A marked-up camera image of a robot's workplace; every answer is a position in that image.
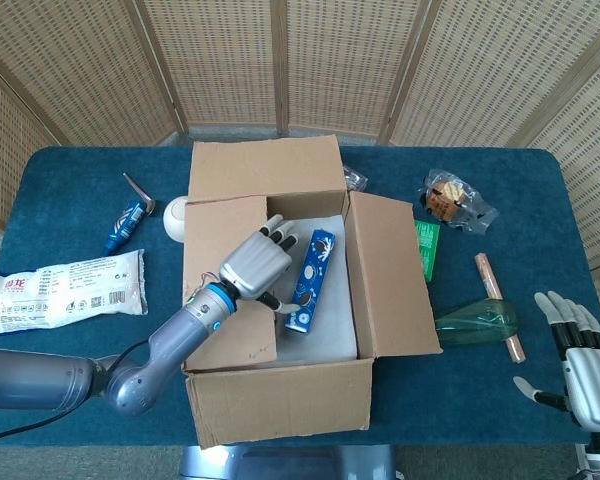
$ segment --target blue table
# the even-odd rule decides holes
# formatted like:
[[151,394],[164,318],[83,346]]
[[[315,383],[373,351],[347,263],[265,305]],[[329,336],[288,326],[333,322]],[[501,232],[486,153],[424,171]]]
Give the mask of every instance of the blue table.
[[[100,357],[147,337],[180,306],[182,245],[162,228],[162,209],[187,191],[190,148],[47,148],[27,165],[0,253],[0,271],[15,272],[101,255],[112,222],[134,193],[129,172],[161,202],[123,249],[145,249],[147,316],[108,315],[57,330],[0,337],[0,347]],[[452,171],[501,213],[486,236],[443,228],[429,293],[439,311],[485,296],[474,265],[489,255],[500,287],[515,305],[527,353],[514,365],[503,344],[447,349],[442,355],[383,358],[374,366],[371,428],[276,445],[548,444],[585,441],[569,417],[533,404],[514,387],[522,375],[561,392],[562,374],[536,291],[554,289],[600,318],[582,242],[556,160],[540,150],[490,148],[342,148],[345,163],[370,178],[368,191],[414,203],[429,168]],[[0,431],[45,412],[0,412]],[[60,422],[7,438],[16,445],[184,445],[196,435],[176,375],[157,405],[139,418],[115,415],[99,399]]]

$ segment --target black cable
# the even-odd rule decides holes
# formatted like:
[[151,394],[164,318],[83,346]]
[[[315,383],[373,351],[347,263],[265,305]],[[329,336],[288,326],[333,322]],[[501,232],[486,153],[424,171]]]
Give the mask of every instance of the black cable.
[[[142,340],[141,342],[134,343],[129,348],[127,348],[124,352],[122,352],[118,356],[118,358],[116,358],[115,362],[113,362],[111,364],[111,366],[107,369],[107,374],[111,375],[111,373],[118,367],[118,365],[120,365],[120,362],[122,362],[122,360],[124,360],[124,358],[127,355],[129,355],[133,350],[140,347],[141,345],[144,345],[145,343],[149,343],[149,340]],[[5,438],[5,437],[10,437],[11,435],[17,435],[18,433],[24,433],[24,432],[28,432],[30,430],[35,430],[36,428],[46,427],[47,425],[49,425],[51,423],[57,422],[61,418],[64,418],[67,415],[69,415],[70,413],[75,412],[78,408],[80,408],[82,405],[84,405],[84,403],[90,398],[90,396],[91,396],[90,393],[85,395],[80,403],[71,407],[69,410],[65,410],[64,412],[60,412],[59,414],[54,415],[51,418],[47,418],[45,420],[41,420],[39,422],[32,423],[30,425],[24,425],[22,427],[17,427],[17,428],[13,428],[11,430],[6,430],[4,432],[1,432],[0,439]]]

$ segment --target robotic hand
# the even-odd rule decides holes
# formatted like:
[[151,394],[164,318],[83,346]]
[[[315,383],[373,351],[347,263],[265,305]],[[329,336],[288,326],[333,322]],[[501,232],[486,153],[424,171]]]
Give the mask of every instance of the robotic hand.
[[535,294],[546,315],[562,361],[566,395],[533,388],[522,377],[514,377],[518,389],[531,400],[565,412],[591,433],[586,447],[587,468],[575,479],[600,478],[600,324],[582,305],[565,300],[555,292]]
[[144,413],[182,362],[236,312],[237,300],[258,300],[281,313],[299,308],[267,293],[291,265],[286,251],[298,241],[292,228],[276,215],[247,238],[222,263],[217,281],[201,285],[151,335],[143,365],[126,358],[131,349],[100,360],[0,350],[0,409],[70,412],[101,395],[122,414]]

